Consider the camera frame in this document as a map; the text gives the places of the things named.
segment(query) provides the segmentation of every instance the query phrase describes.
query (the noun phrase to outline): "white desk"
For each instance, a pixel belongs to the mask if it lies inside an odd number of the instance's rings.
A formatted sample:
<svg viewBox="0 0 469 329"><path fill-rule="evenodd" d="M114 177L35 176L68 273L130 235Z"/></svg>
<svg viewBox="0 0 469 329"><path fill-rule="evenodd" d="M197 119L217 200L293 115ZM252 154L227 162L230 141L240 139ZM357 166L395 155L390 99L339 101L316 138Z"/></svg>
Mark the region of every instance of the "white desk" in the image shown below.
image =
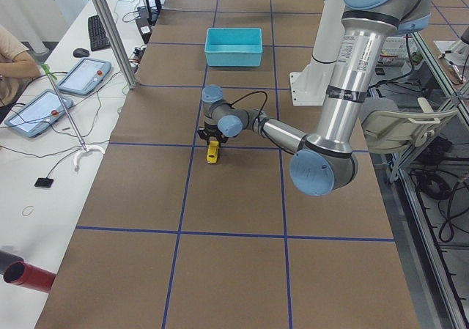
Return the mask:
<svg viewBox="0 0 469 329"><path fill-rule="evenodd" d="M143 44L135 23L123 23L122 16L134 10L139 0L108 0L109 6L118 21L125 50L130 55L135 47ZM75 48L89 49L87 19L96 14L92 3L88 3L77 20L49 56L47 64L51 71L68 71L78 61L73 58ZM91 57L108 60L112 63L112 74L119 67L111 49L92 52ZM95 127L85 138L86 143L101 142L109 139L117 119L118 110L125 101L122 89L125 87L122 74L117 75L100 91L103 104ZM34 82L21 96L19 103L29 102L44 89L51 88L47 78ZM75 103L82 100L71 97ZM99 102L96 95L72 108L71 114L81 134L88 133L92 126ZM62 131L70 127L66 116L54 127ZM0 144L21 152L44 155L78 145L77 138L60 135L47 130L41 136L27 139L18 136L7 128L0 129ZM80 160L78 173L73 170L73 155L60 163L53 171L54 178L50 189L34 187L38 177L45 177L53 165L67 153L47 158L31 158L18 153L0 149L0 249L22 256L26 262L55 272L67 249L76 221L86 201L89 189L97 173L103 156L92 152ZM31 329L39 317L47 295L34 290L6 284L0 281L0 327L9 329Z"/></svg>

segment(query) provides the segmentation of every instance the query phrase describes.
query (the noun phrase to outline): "person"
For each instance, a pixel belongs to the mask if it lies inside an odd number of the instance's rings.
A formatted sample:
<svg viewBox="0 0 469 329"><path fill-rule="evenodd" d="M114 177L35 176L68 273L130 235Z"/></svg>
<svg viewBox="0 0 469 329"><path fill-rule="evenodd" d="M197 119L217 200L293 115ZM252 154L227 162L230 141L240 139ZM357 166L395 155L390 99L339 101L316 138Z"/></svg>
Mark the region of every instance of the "person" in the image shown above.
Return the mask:
<svg viewBox="0 0 469 329"><path fill-rule="evenodd" d="M27 79L39 75L28 48L0 25L0 122L21 96Z"/></svg>

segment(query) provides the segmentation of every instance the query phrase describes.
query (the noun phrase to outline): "yellow object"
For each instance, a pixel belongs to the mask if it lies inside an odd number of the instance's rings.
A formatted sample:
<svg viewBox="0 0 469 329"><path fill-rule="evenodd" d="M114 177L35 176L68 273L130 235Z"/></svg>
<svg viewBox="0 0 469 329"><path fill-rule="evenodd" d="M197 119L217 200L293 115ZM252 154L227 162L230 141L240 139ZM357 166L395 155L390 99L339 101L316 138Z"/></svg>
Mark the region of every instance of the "yellow object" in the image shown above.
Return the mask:
<svg viewBox="0 0 469 329"><path fill-rule="evenodd" d="M207 163L215 164L218 160L218 149L220 143L218 141L210 141L207 150Z"/></svg>

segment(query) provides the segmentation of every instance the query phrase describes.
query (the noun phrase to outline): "black keyboard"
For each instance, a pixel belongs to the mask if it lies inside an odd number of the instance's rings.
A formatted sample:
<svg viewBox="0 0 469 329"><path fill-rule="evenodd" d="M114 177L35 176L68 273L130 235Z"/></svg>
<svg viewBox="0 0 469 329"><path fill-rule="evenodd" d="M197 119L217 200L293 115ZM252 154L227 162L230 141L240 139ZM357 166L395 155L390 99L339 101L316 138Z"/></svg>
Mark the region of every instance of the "black keyboard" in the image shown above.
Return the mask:
<svg viewBox="0 0 469 329"><path fill-rule="evenodd" d="M97 15L88 18L89 45L92 51L99 51L110 46L106 31Z"/></svg>

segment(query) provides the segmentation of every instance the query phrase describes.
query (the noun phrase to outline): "person's arm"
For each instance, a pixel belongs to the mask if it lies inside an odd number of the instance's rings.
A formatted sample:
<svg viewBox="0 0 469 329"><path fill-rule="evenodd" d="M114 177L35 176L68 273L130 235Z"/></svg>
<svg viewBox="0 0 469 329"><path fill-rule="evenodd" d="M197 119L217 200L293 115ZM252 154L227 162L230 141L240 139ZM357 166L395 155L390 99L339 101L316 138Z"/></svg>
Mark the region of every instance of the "person's arm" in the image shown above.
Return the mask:
<svg viewBox="0 0 469 329"><path fill-rule="evenodd" d="M6 78L35 78L40 72L34 59L24 51L13 58L12 63L0 63L0 75Z"/></svg>

